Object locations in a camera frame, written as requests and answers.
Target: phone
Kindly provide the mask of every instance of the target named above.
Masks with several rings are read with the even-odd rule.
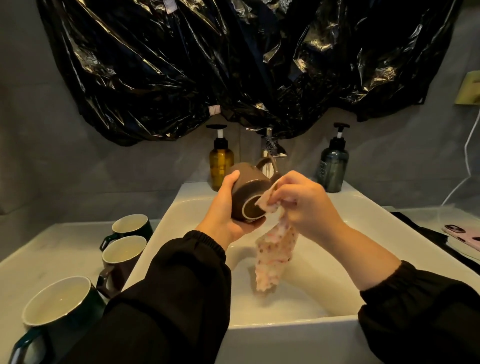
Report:
[[[480,231],[469,228],[461,228],[457,225],[445,225],[442,230],[454,238],[464,242],[473,249],[480,251]]]

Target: white sink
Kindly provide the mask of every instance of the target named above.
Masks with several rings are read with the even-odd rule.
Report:
[[[152,258],[170,239],[193,230],[215,196],[207,183],[186,183],[162,218],[124,289],[145,277]],[[330,194],[343,220],[417,268],[462,280],[480,292],[480,277],[410,229],[349,184]],[[357,322],[363,304],[343,267],[300,236],[278,287],[255,290],[255,239],[278,220],[227,250],[232,271],[230,327],[217,362],[378,363]]]

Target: black plastic sheet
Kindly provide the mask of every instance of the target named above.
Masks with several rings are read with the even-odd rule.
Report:
[[[307,131],[425,100],[460,0],[37,0],[80,113],[107,139],[176,140],[229,120]]]

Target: pink patterned cloth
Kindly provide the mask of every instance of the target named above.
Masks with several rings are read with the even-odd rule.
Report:
[[[268,213],[274,213],[280,207],[280,202],[268,205],[267,202],[276,190],[276,183],[255,203]],[[280,277],[292,259],[293,248],[297,242],[298,232],[290,225],[284,211],[278,223],[265,235],[256,240],[257,260],[255,274],[257,276],[257,291],[265,291],[280,282]]]

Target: white cable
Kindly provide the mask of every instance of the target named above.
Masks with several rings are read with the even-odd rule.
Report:
[[[472,176],[472,173],[470,171],[470,165],[468,164],[468,144],[470,143],[470,139],[472,138],[473,132],[474,132],[475,128],[477,127],[477,124],[479,123],[479,119],[480,119],[480,110],[479,110],[479,113],[478,113],[477,118],[475,120],[475,123],[473,124],[472,130],[470,130],[470,134],[468,135],[467,142],[463,146],[463,153],[465,154],[465,165],[467,166],[468,177],[464,178],[462,180],[462,182],[460,182],[458,184],[458,186],[455,187],[448,194],[447,198],[442,202],[441,206],[445,205],[447,203],[448,199],[455,193],[455,191],[458,190],[460,188],[460,186],[463,185],[465,183],[465,181],[468,180]]]

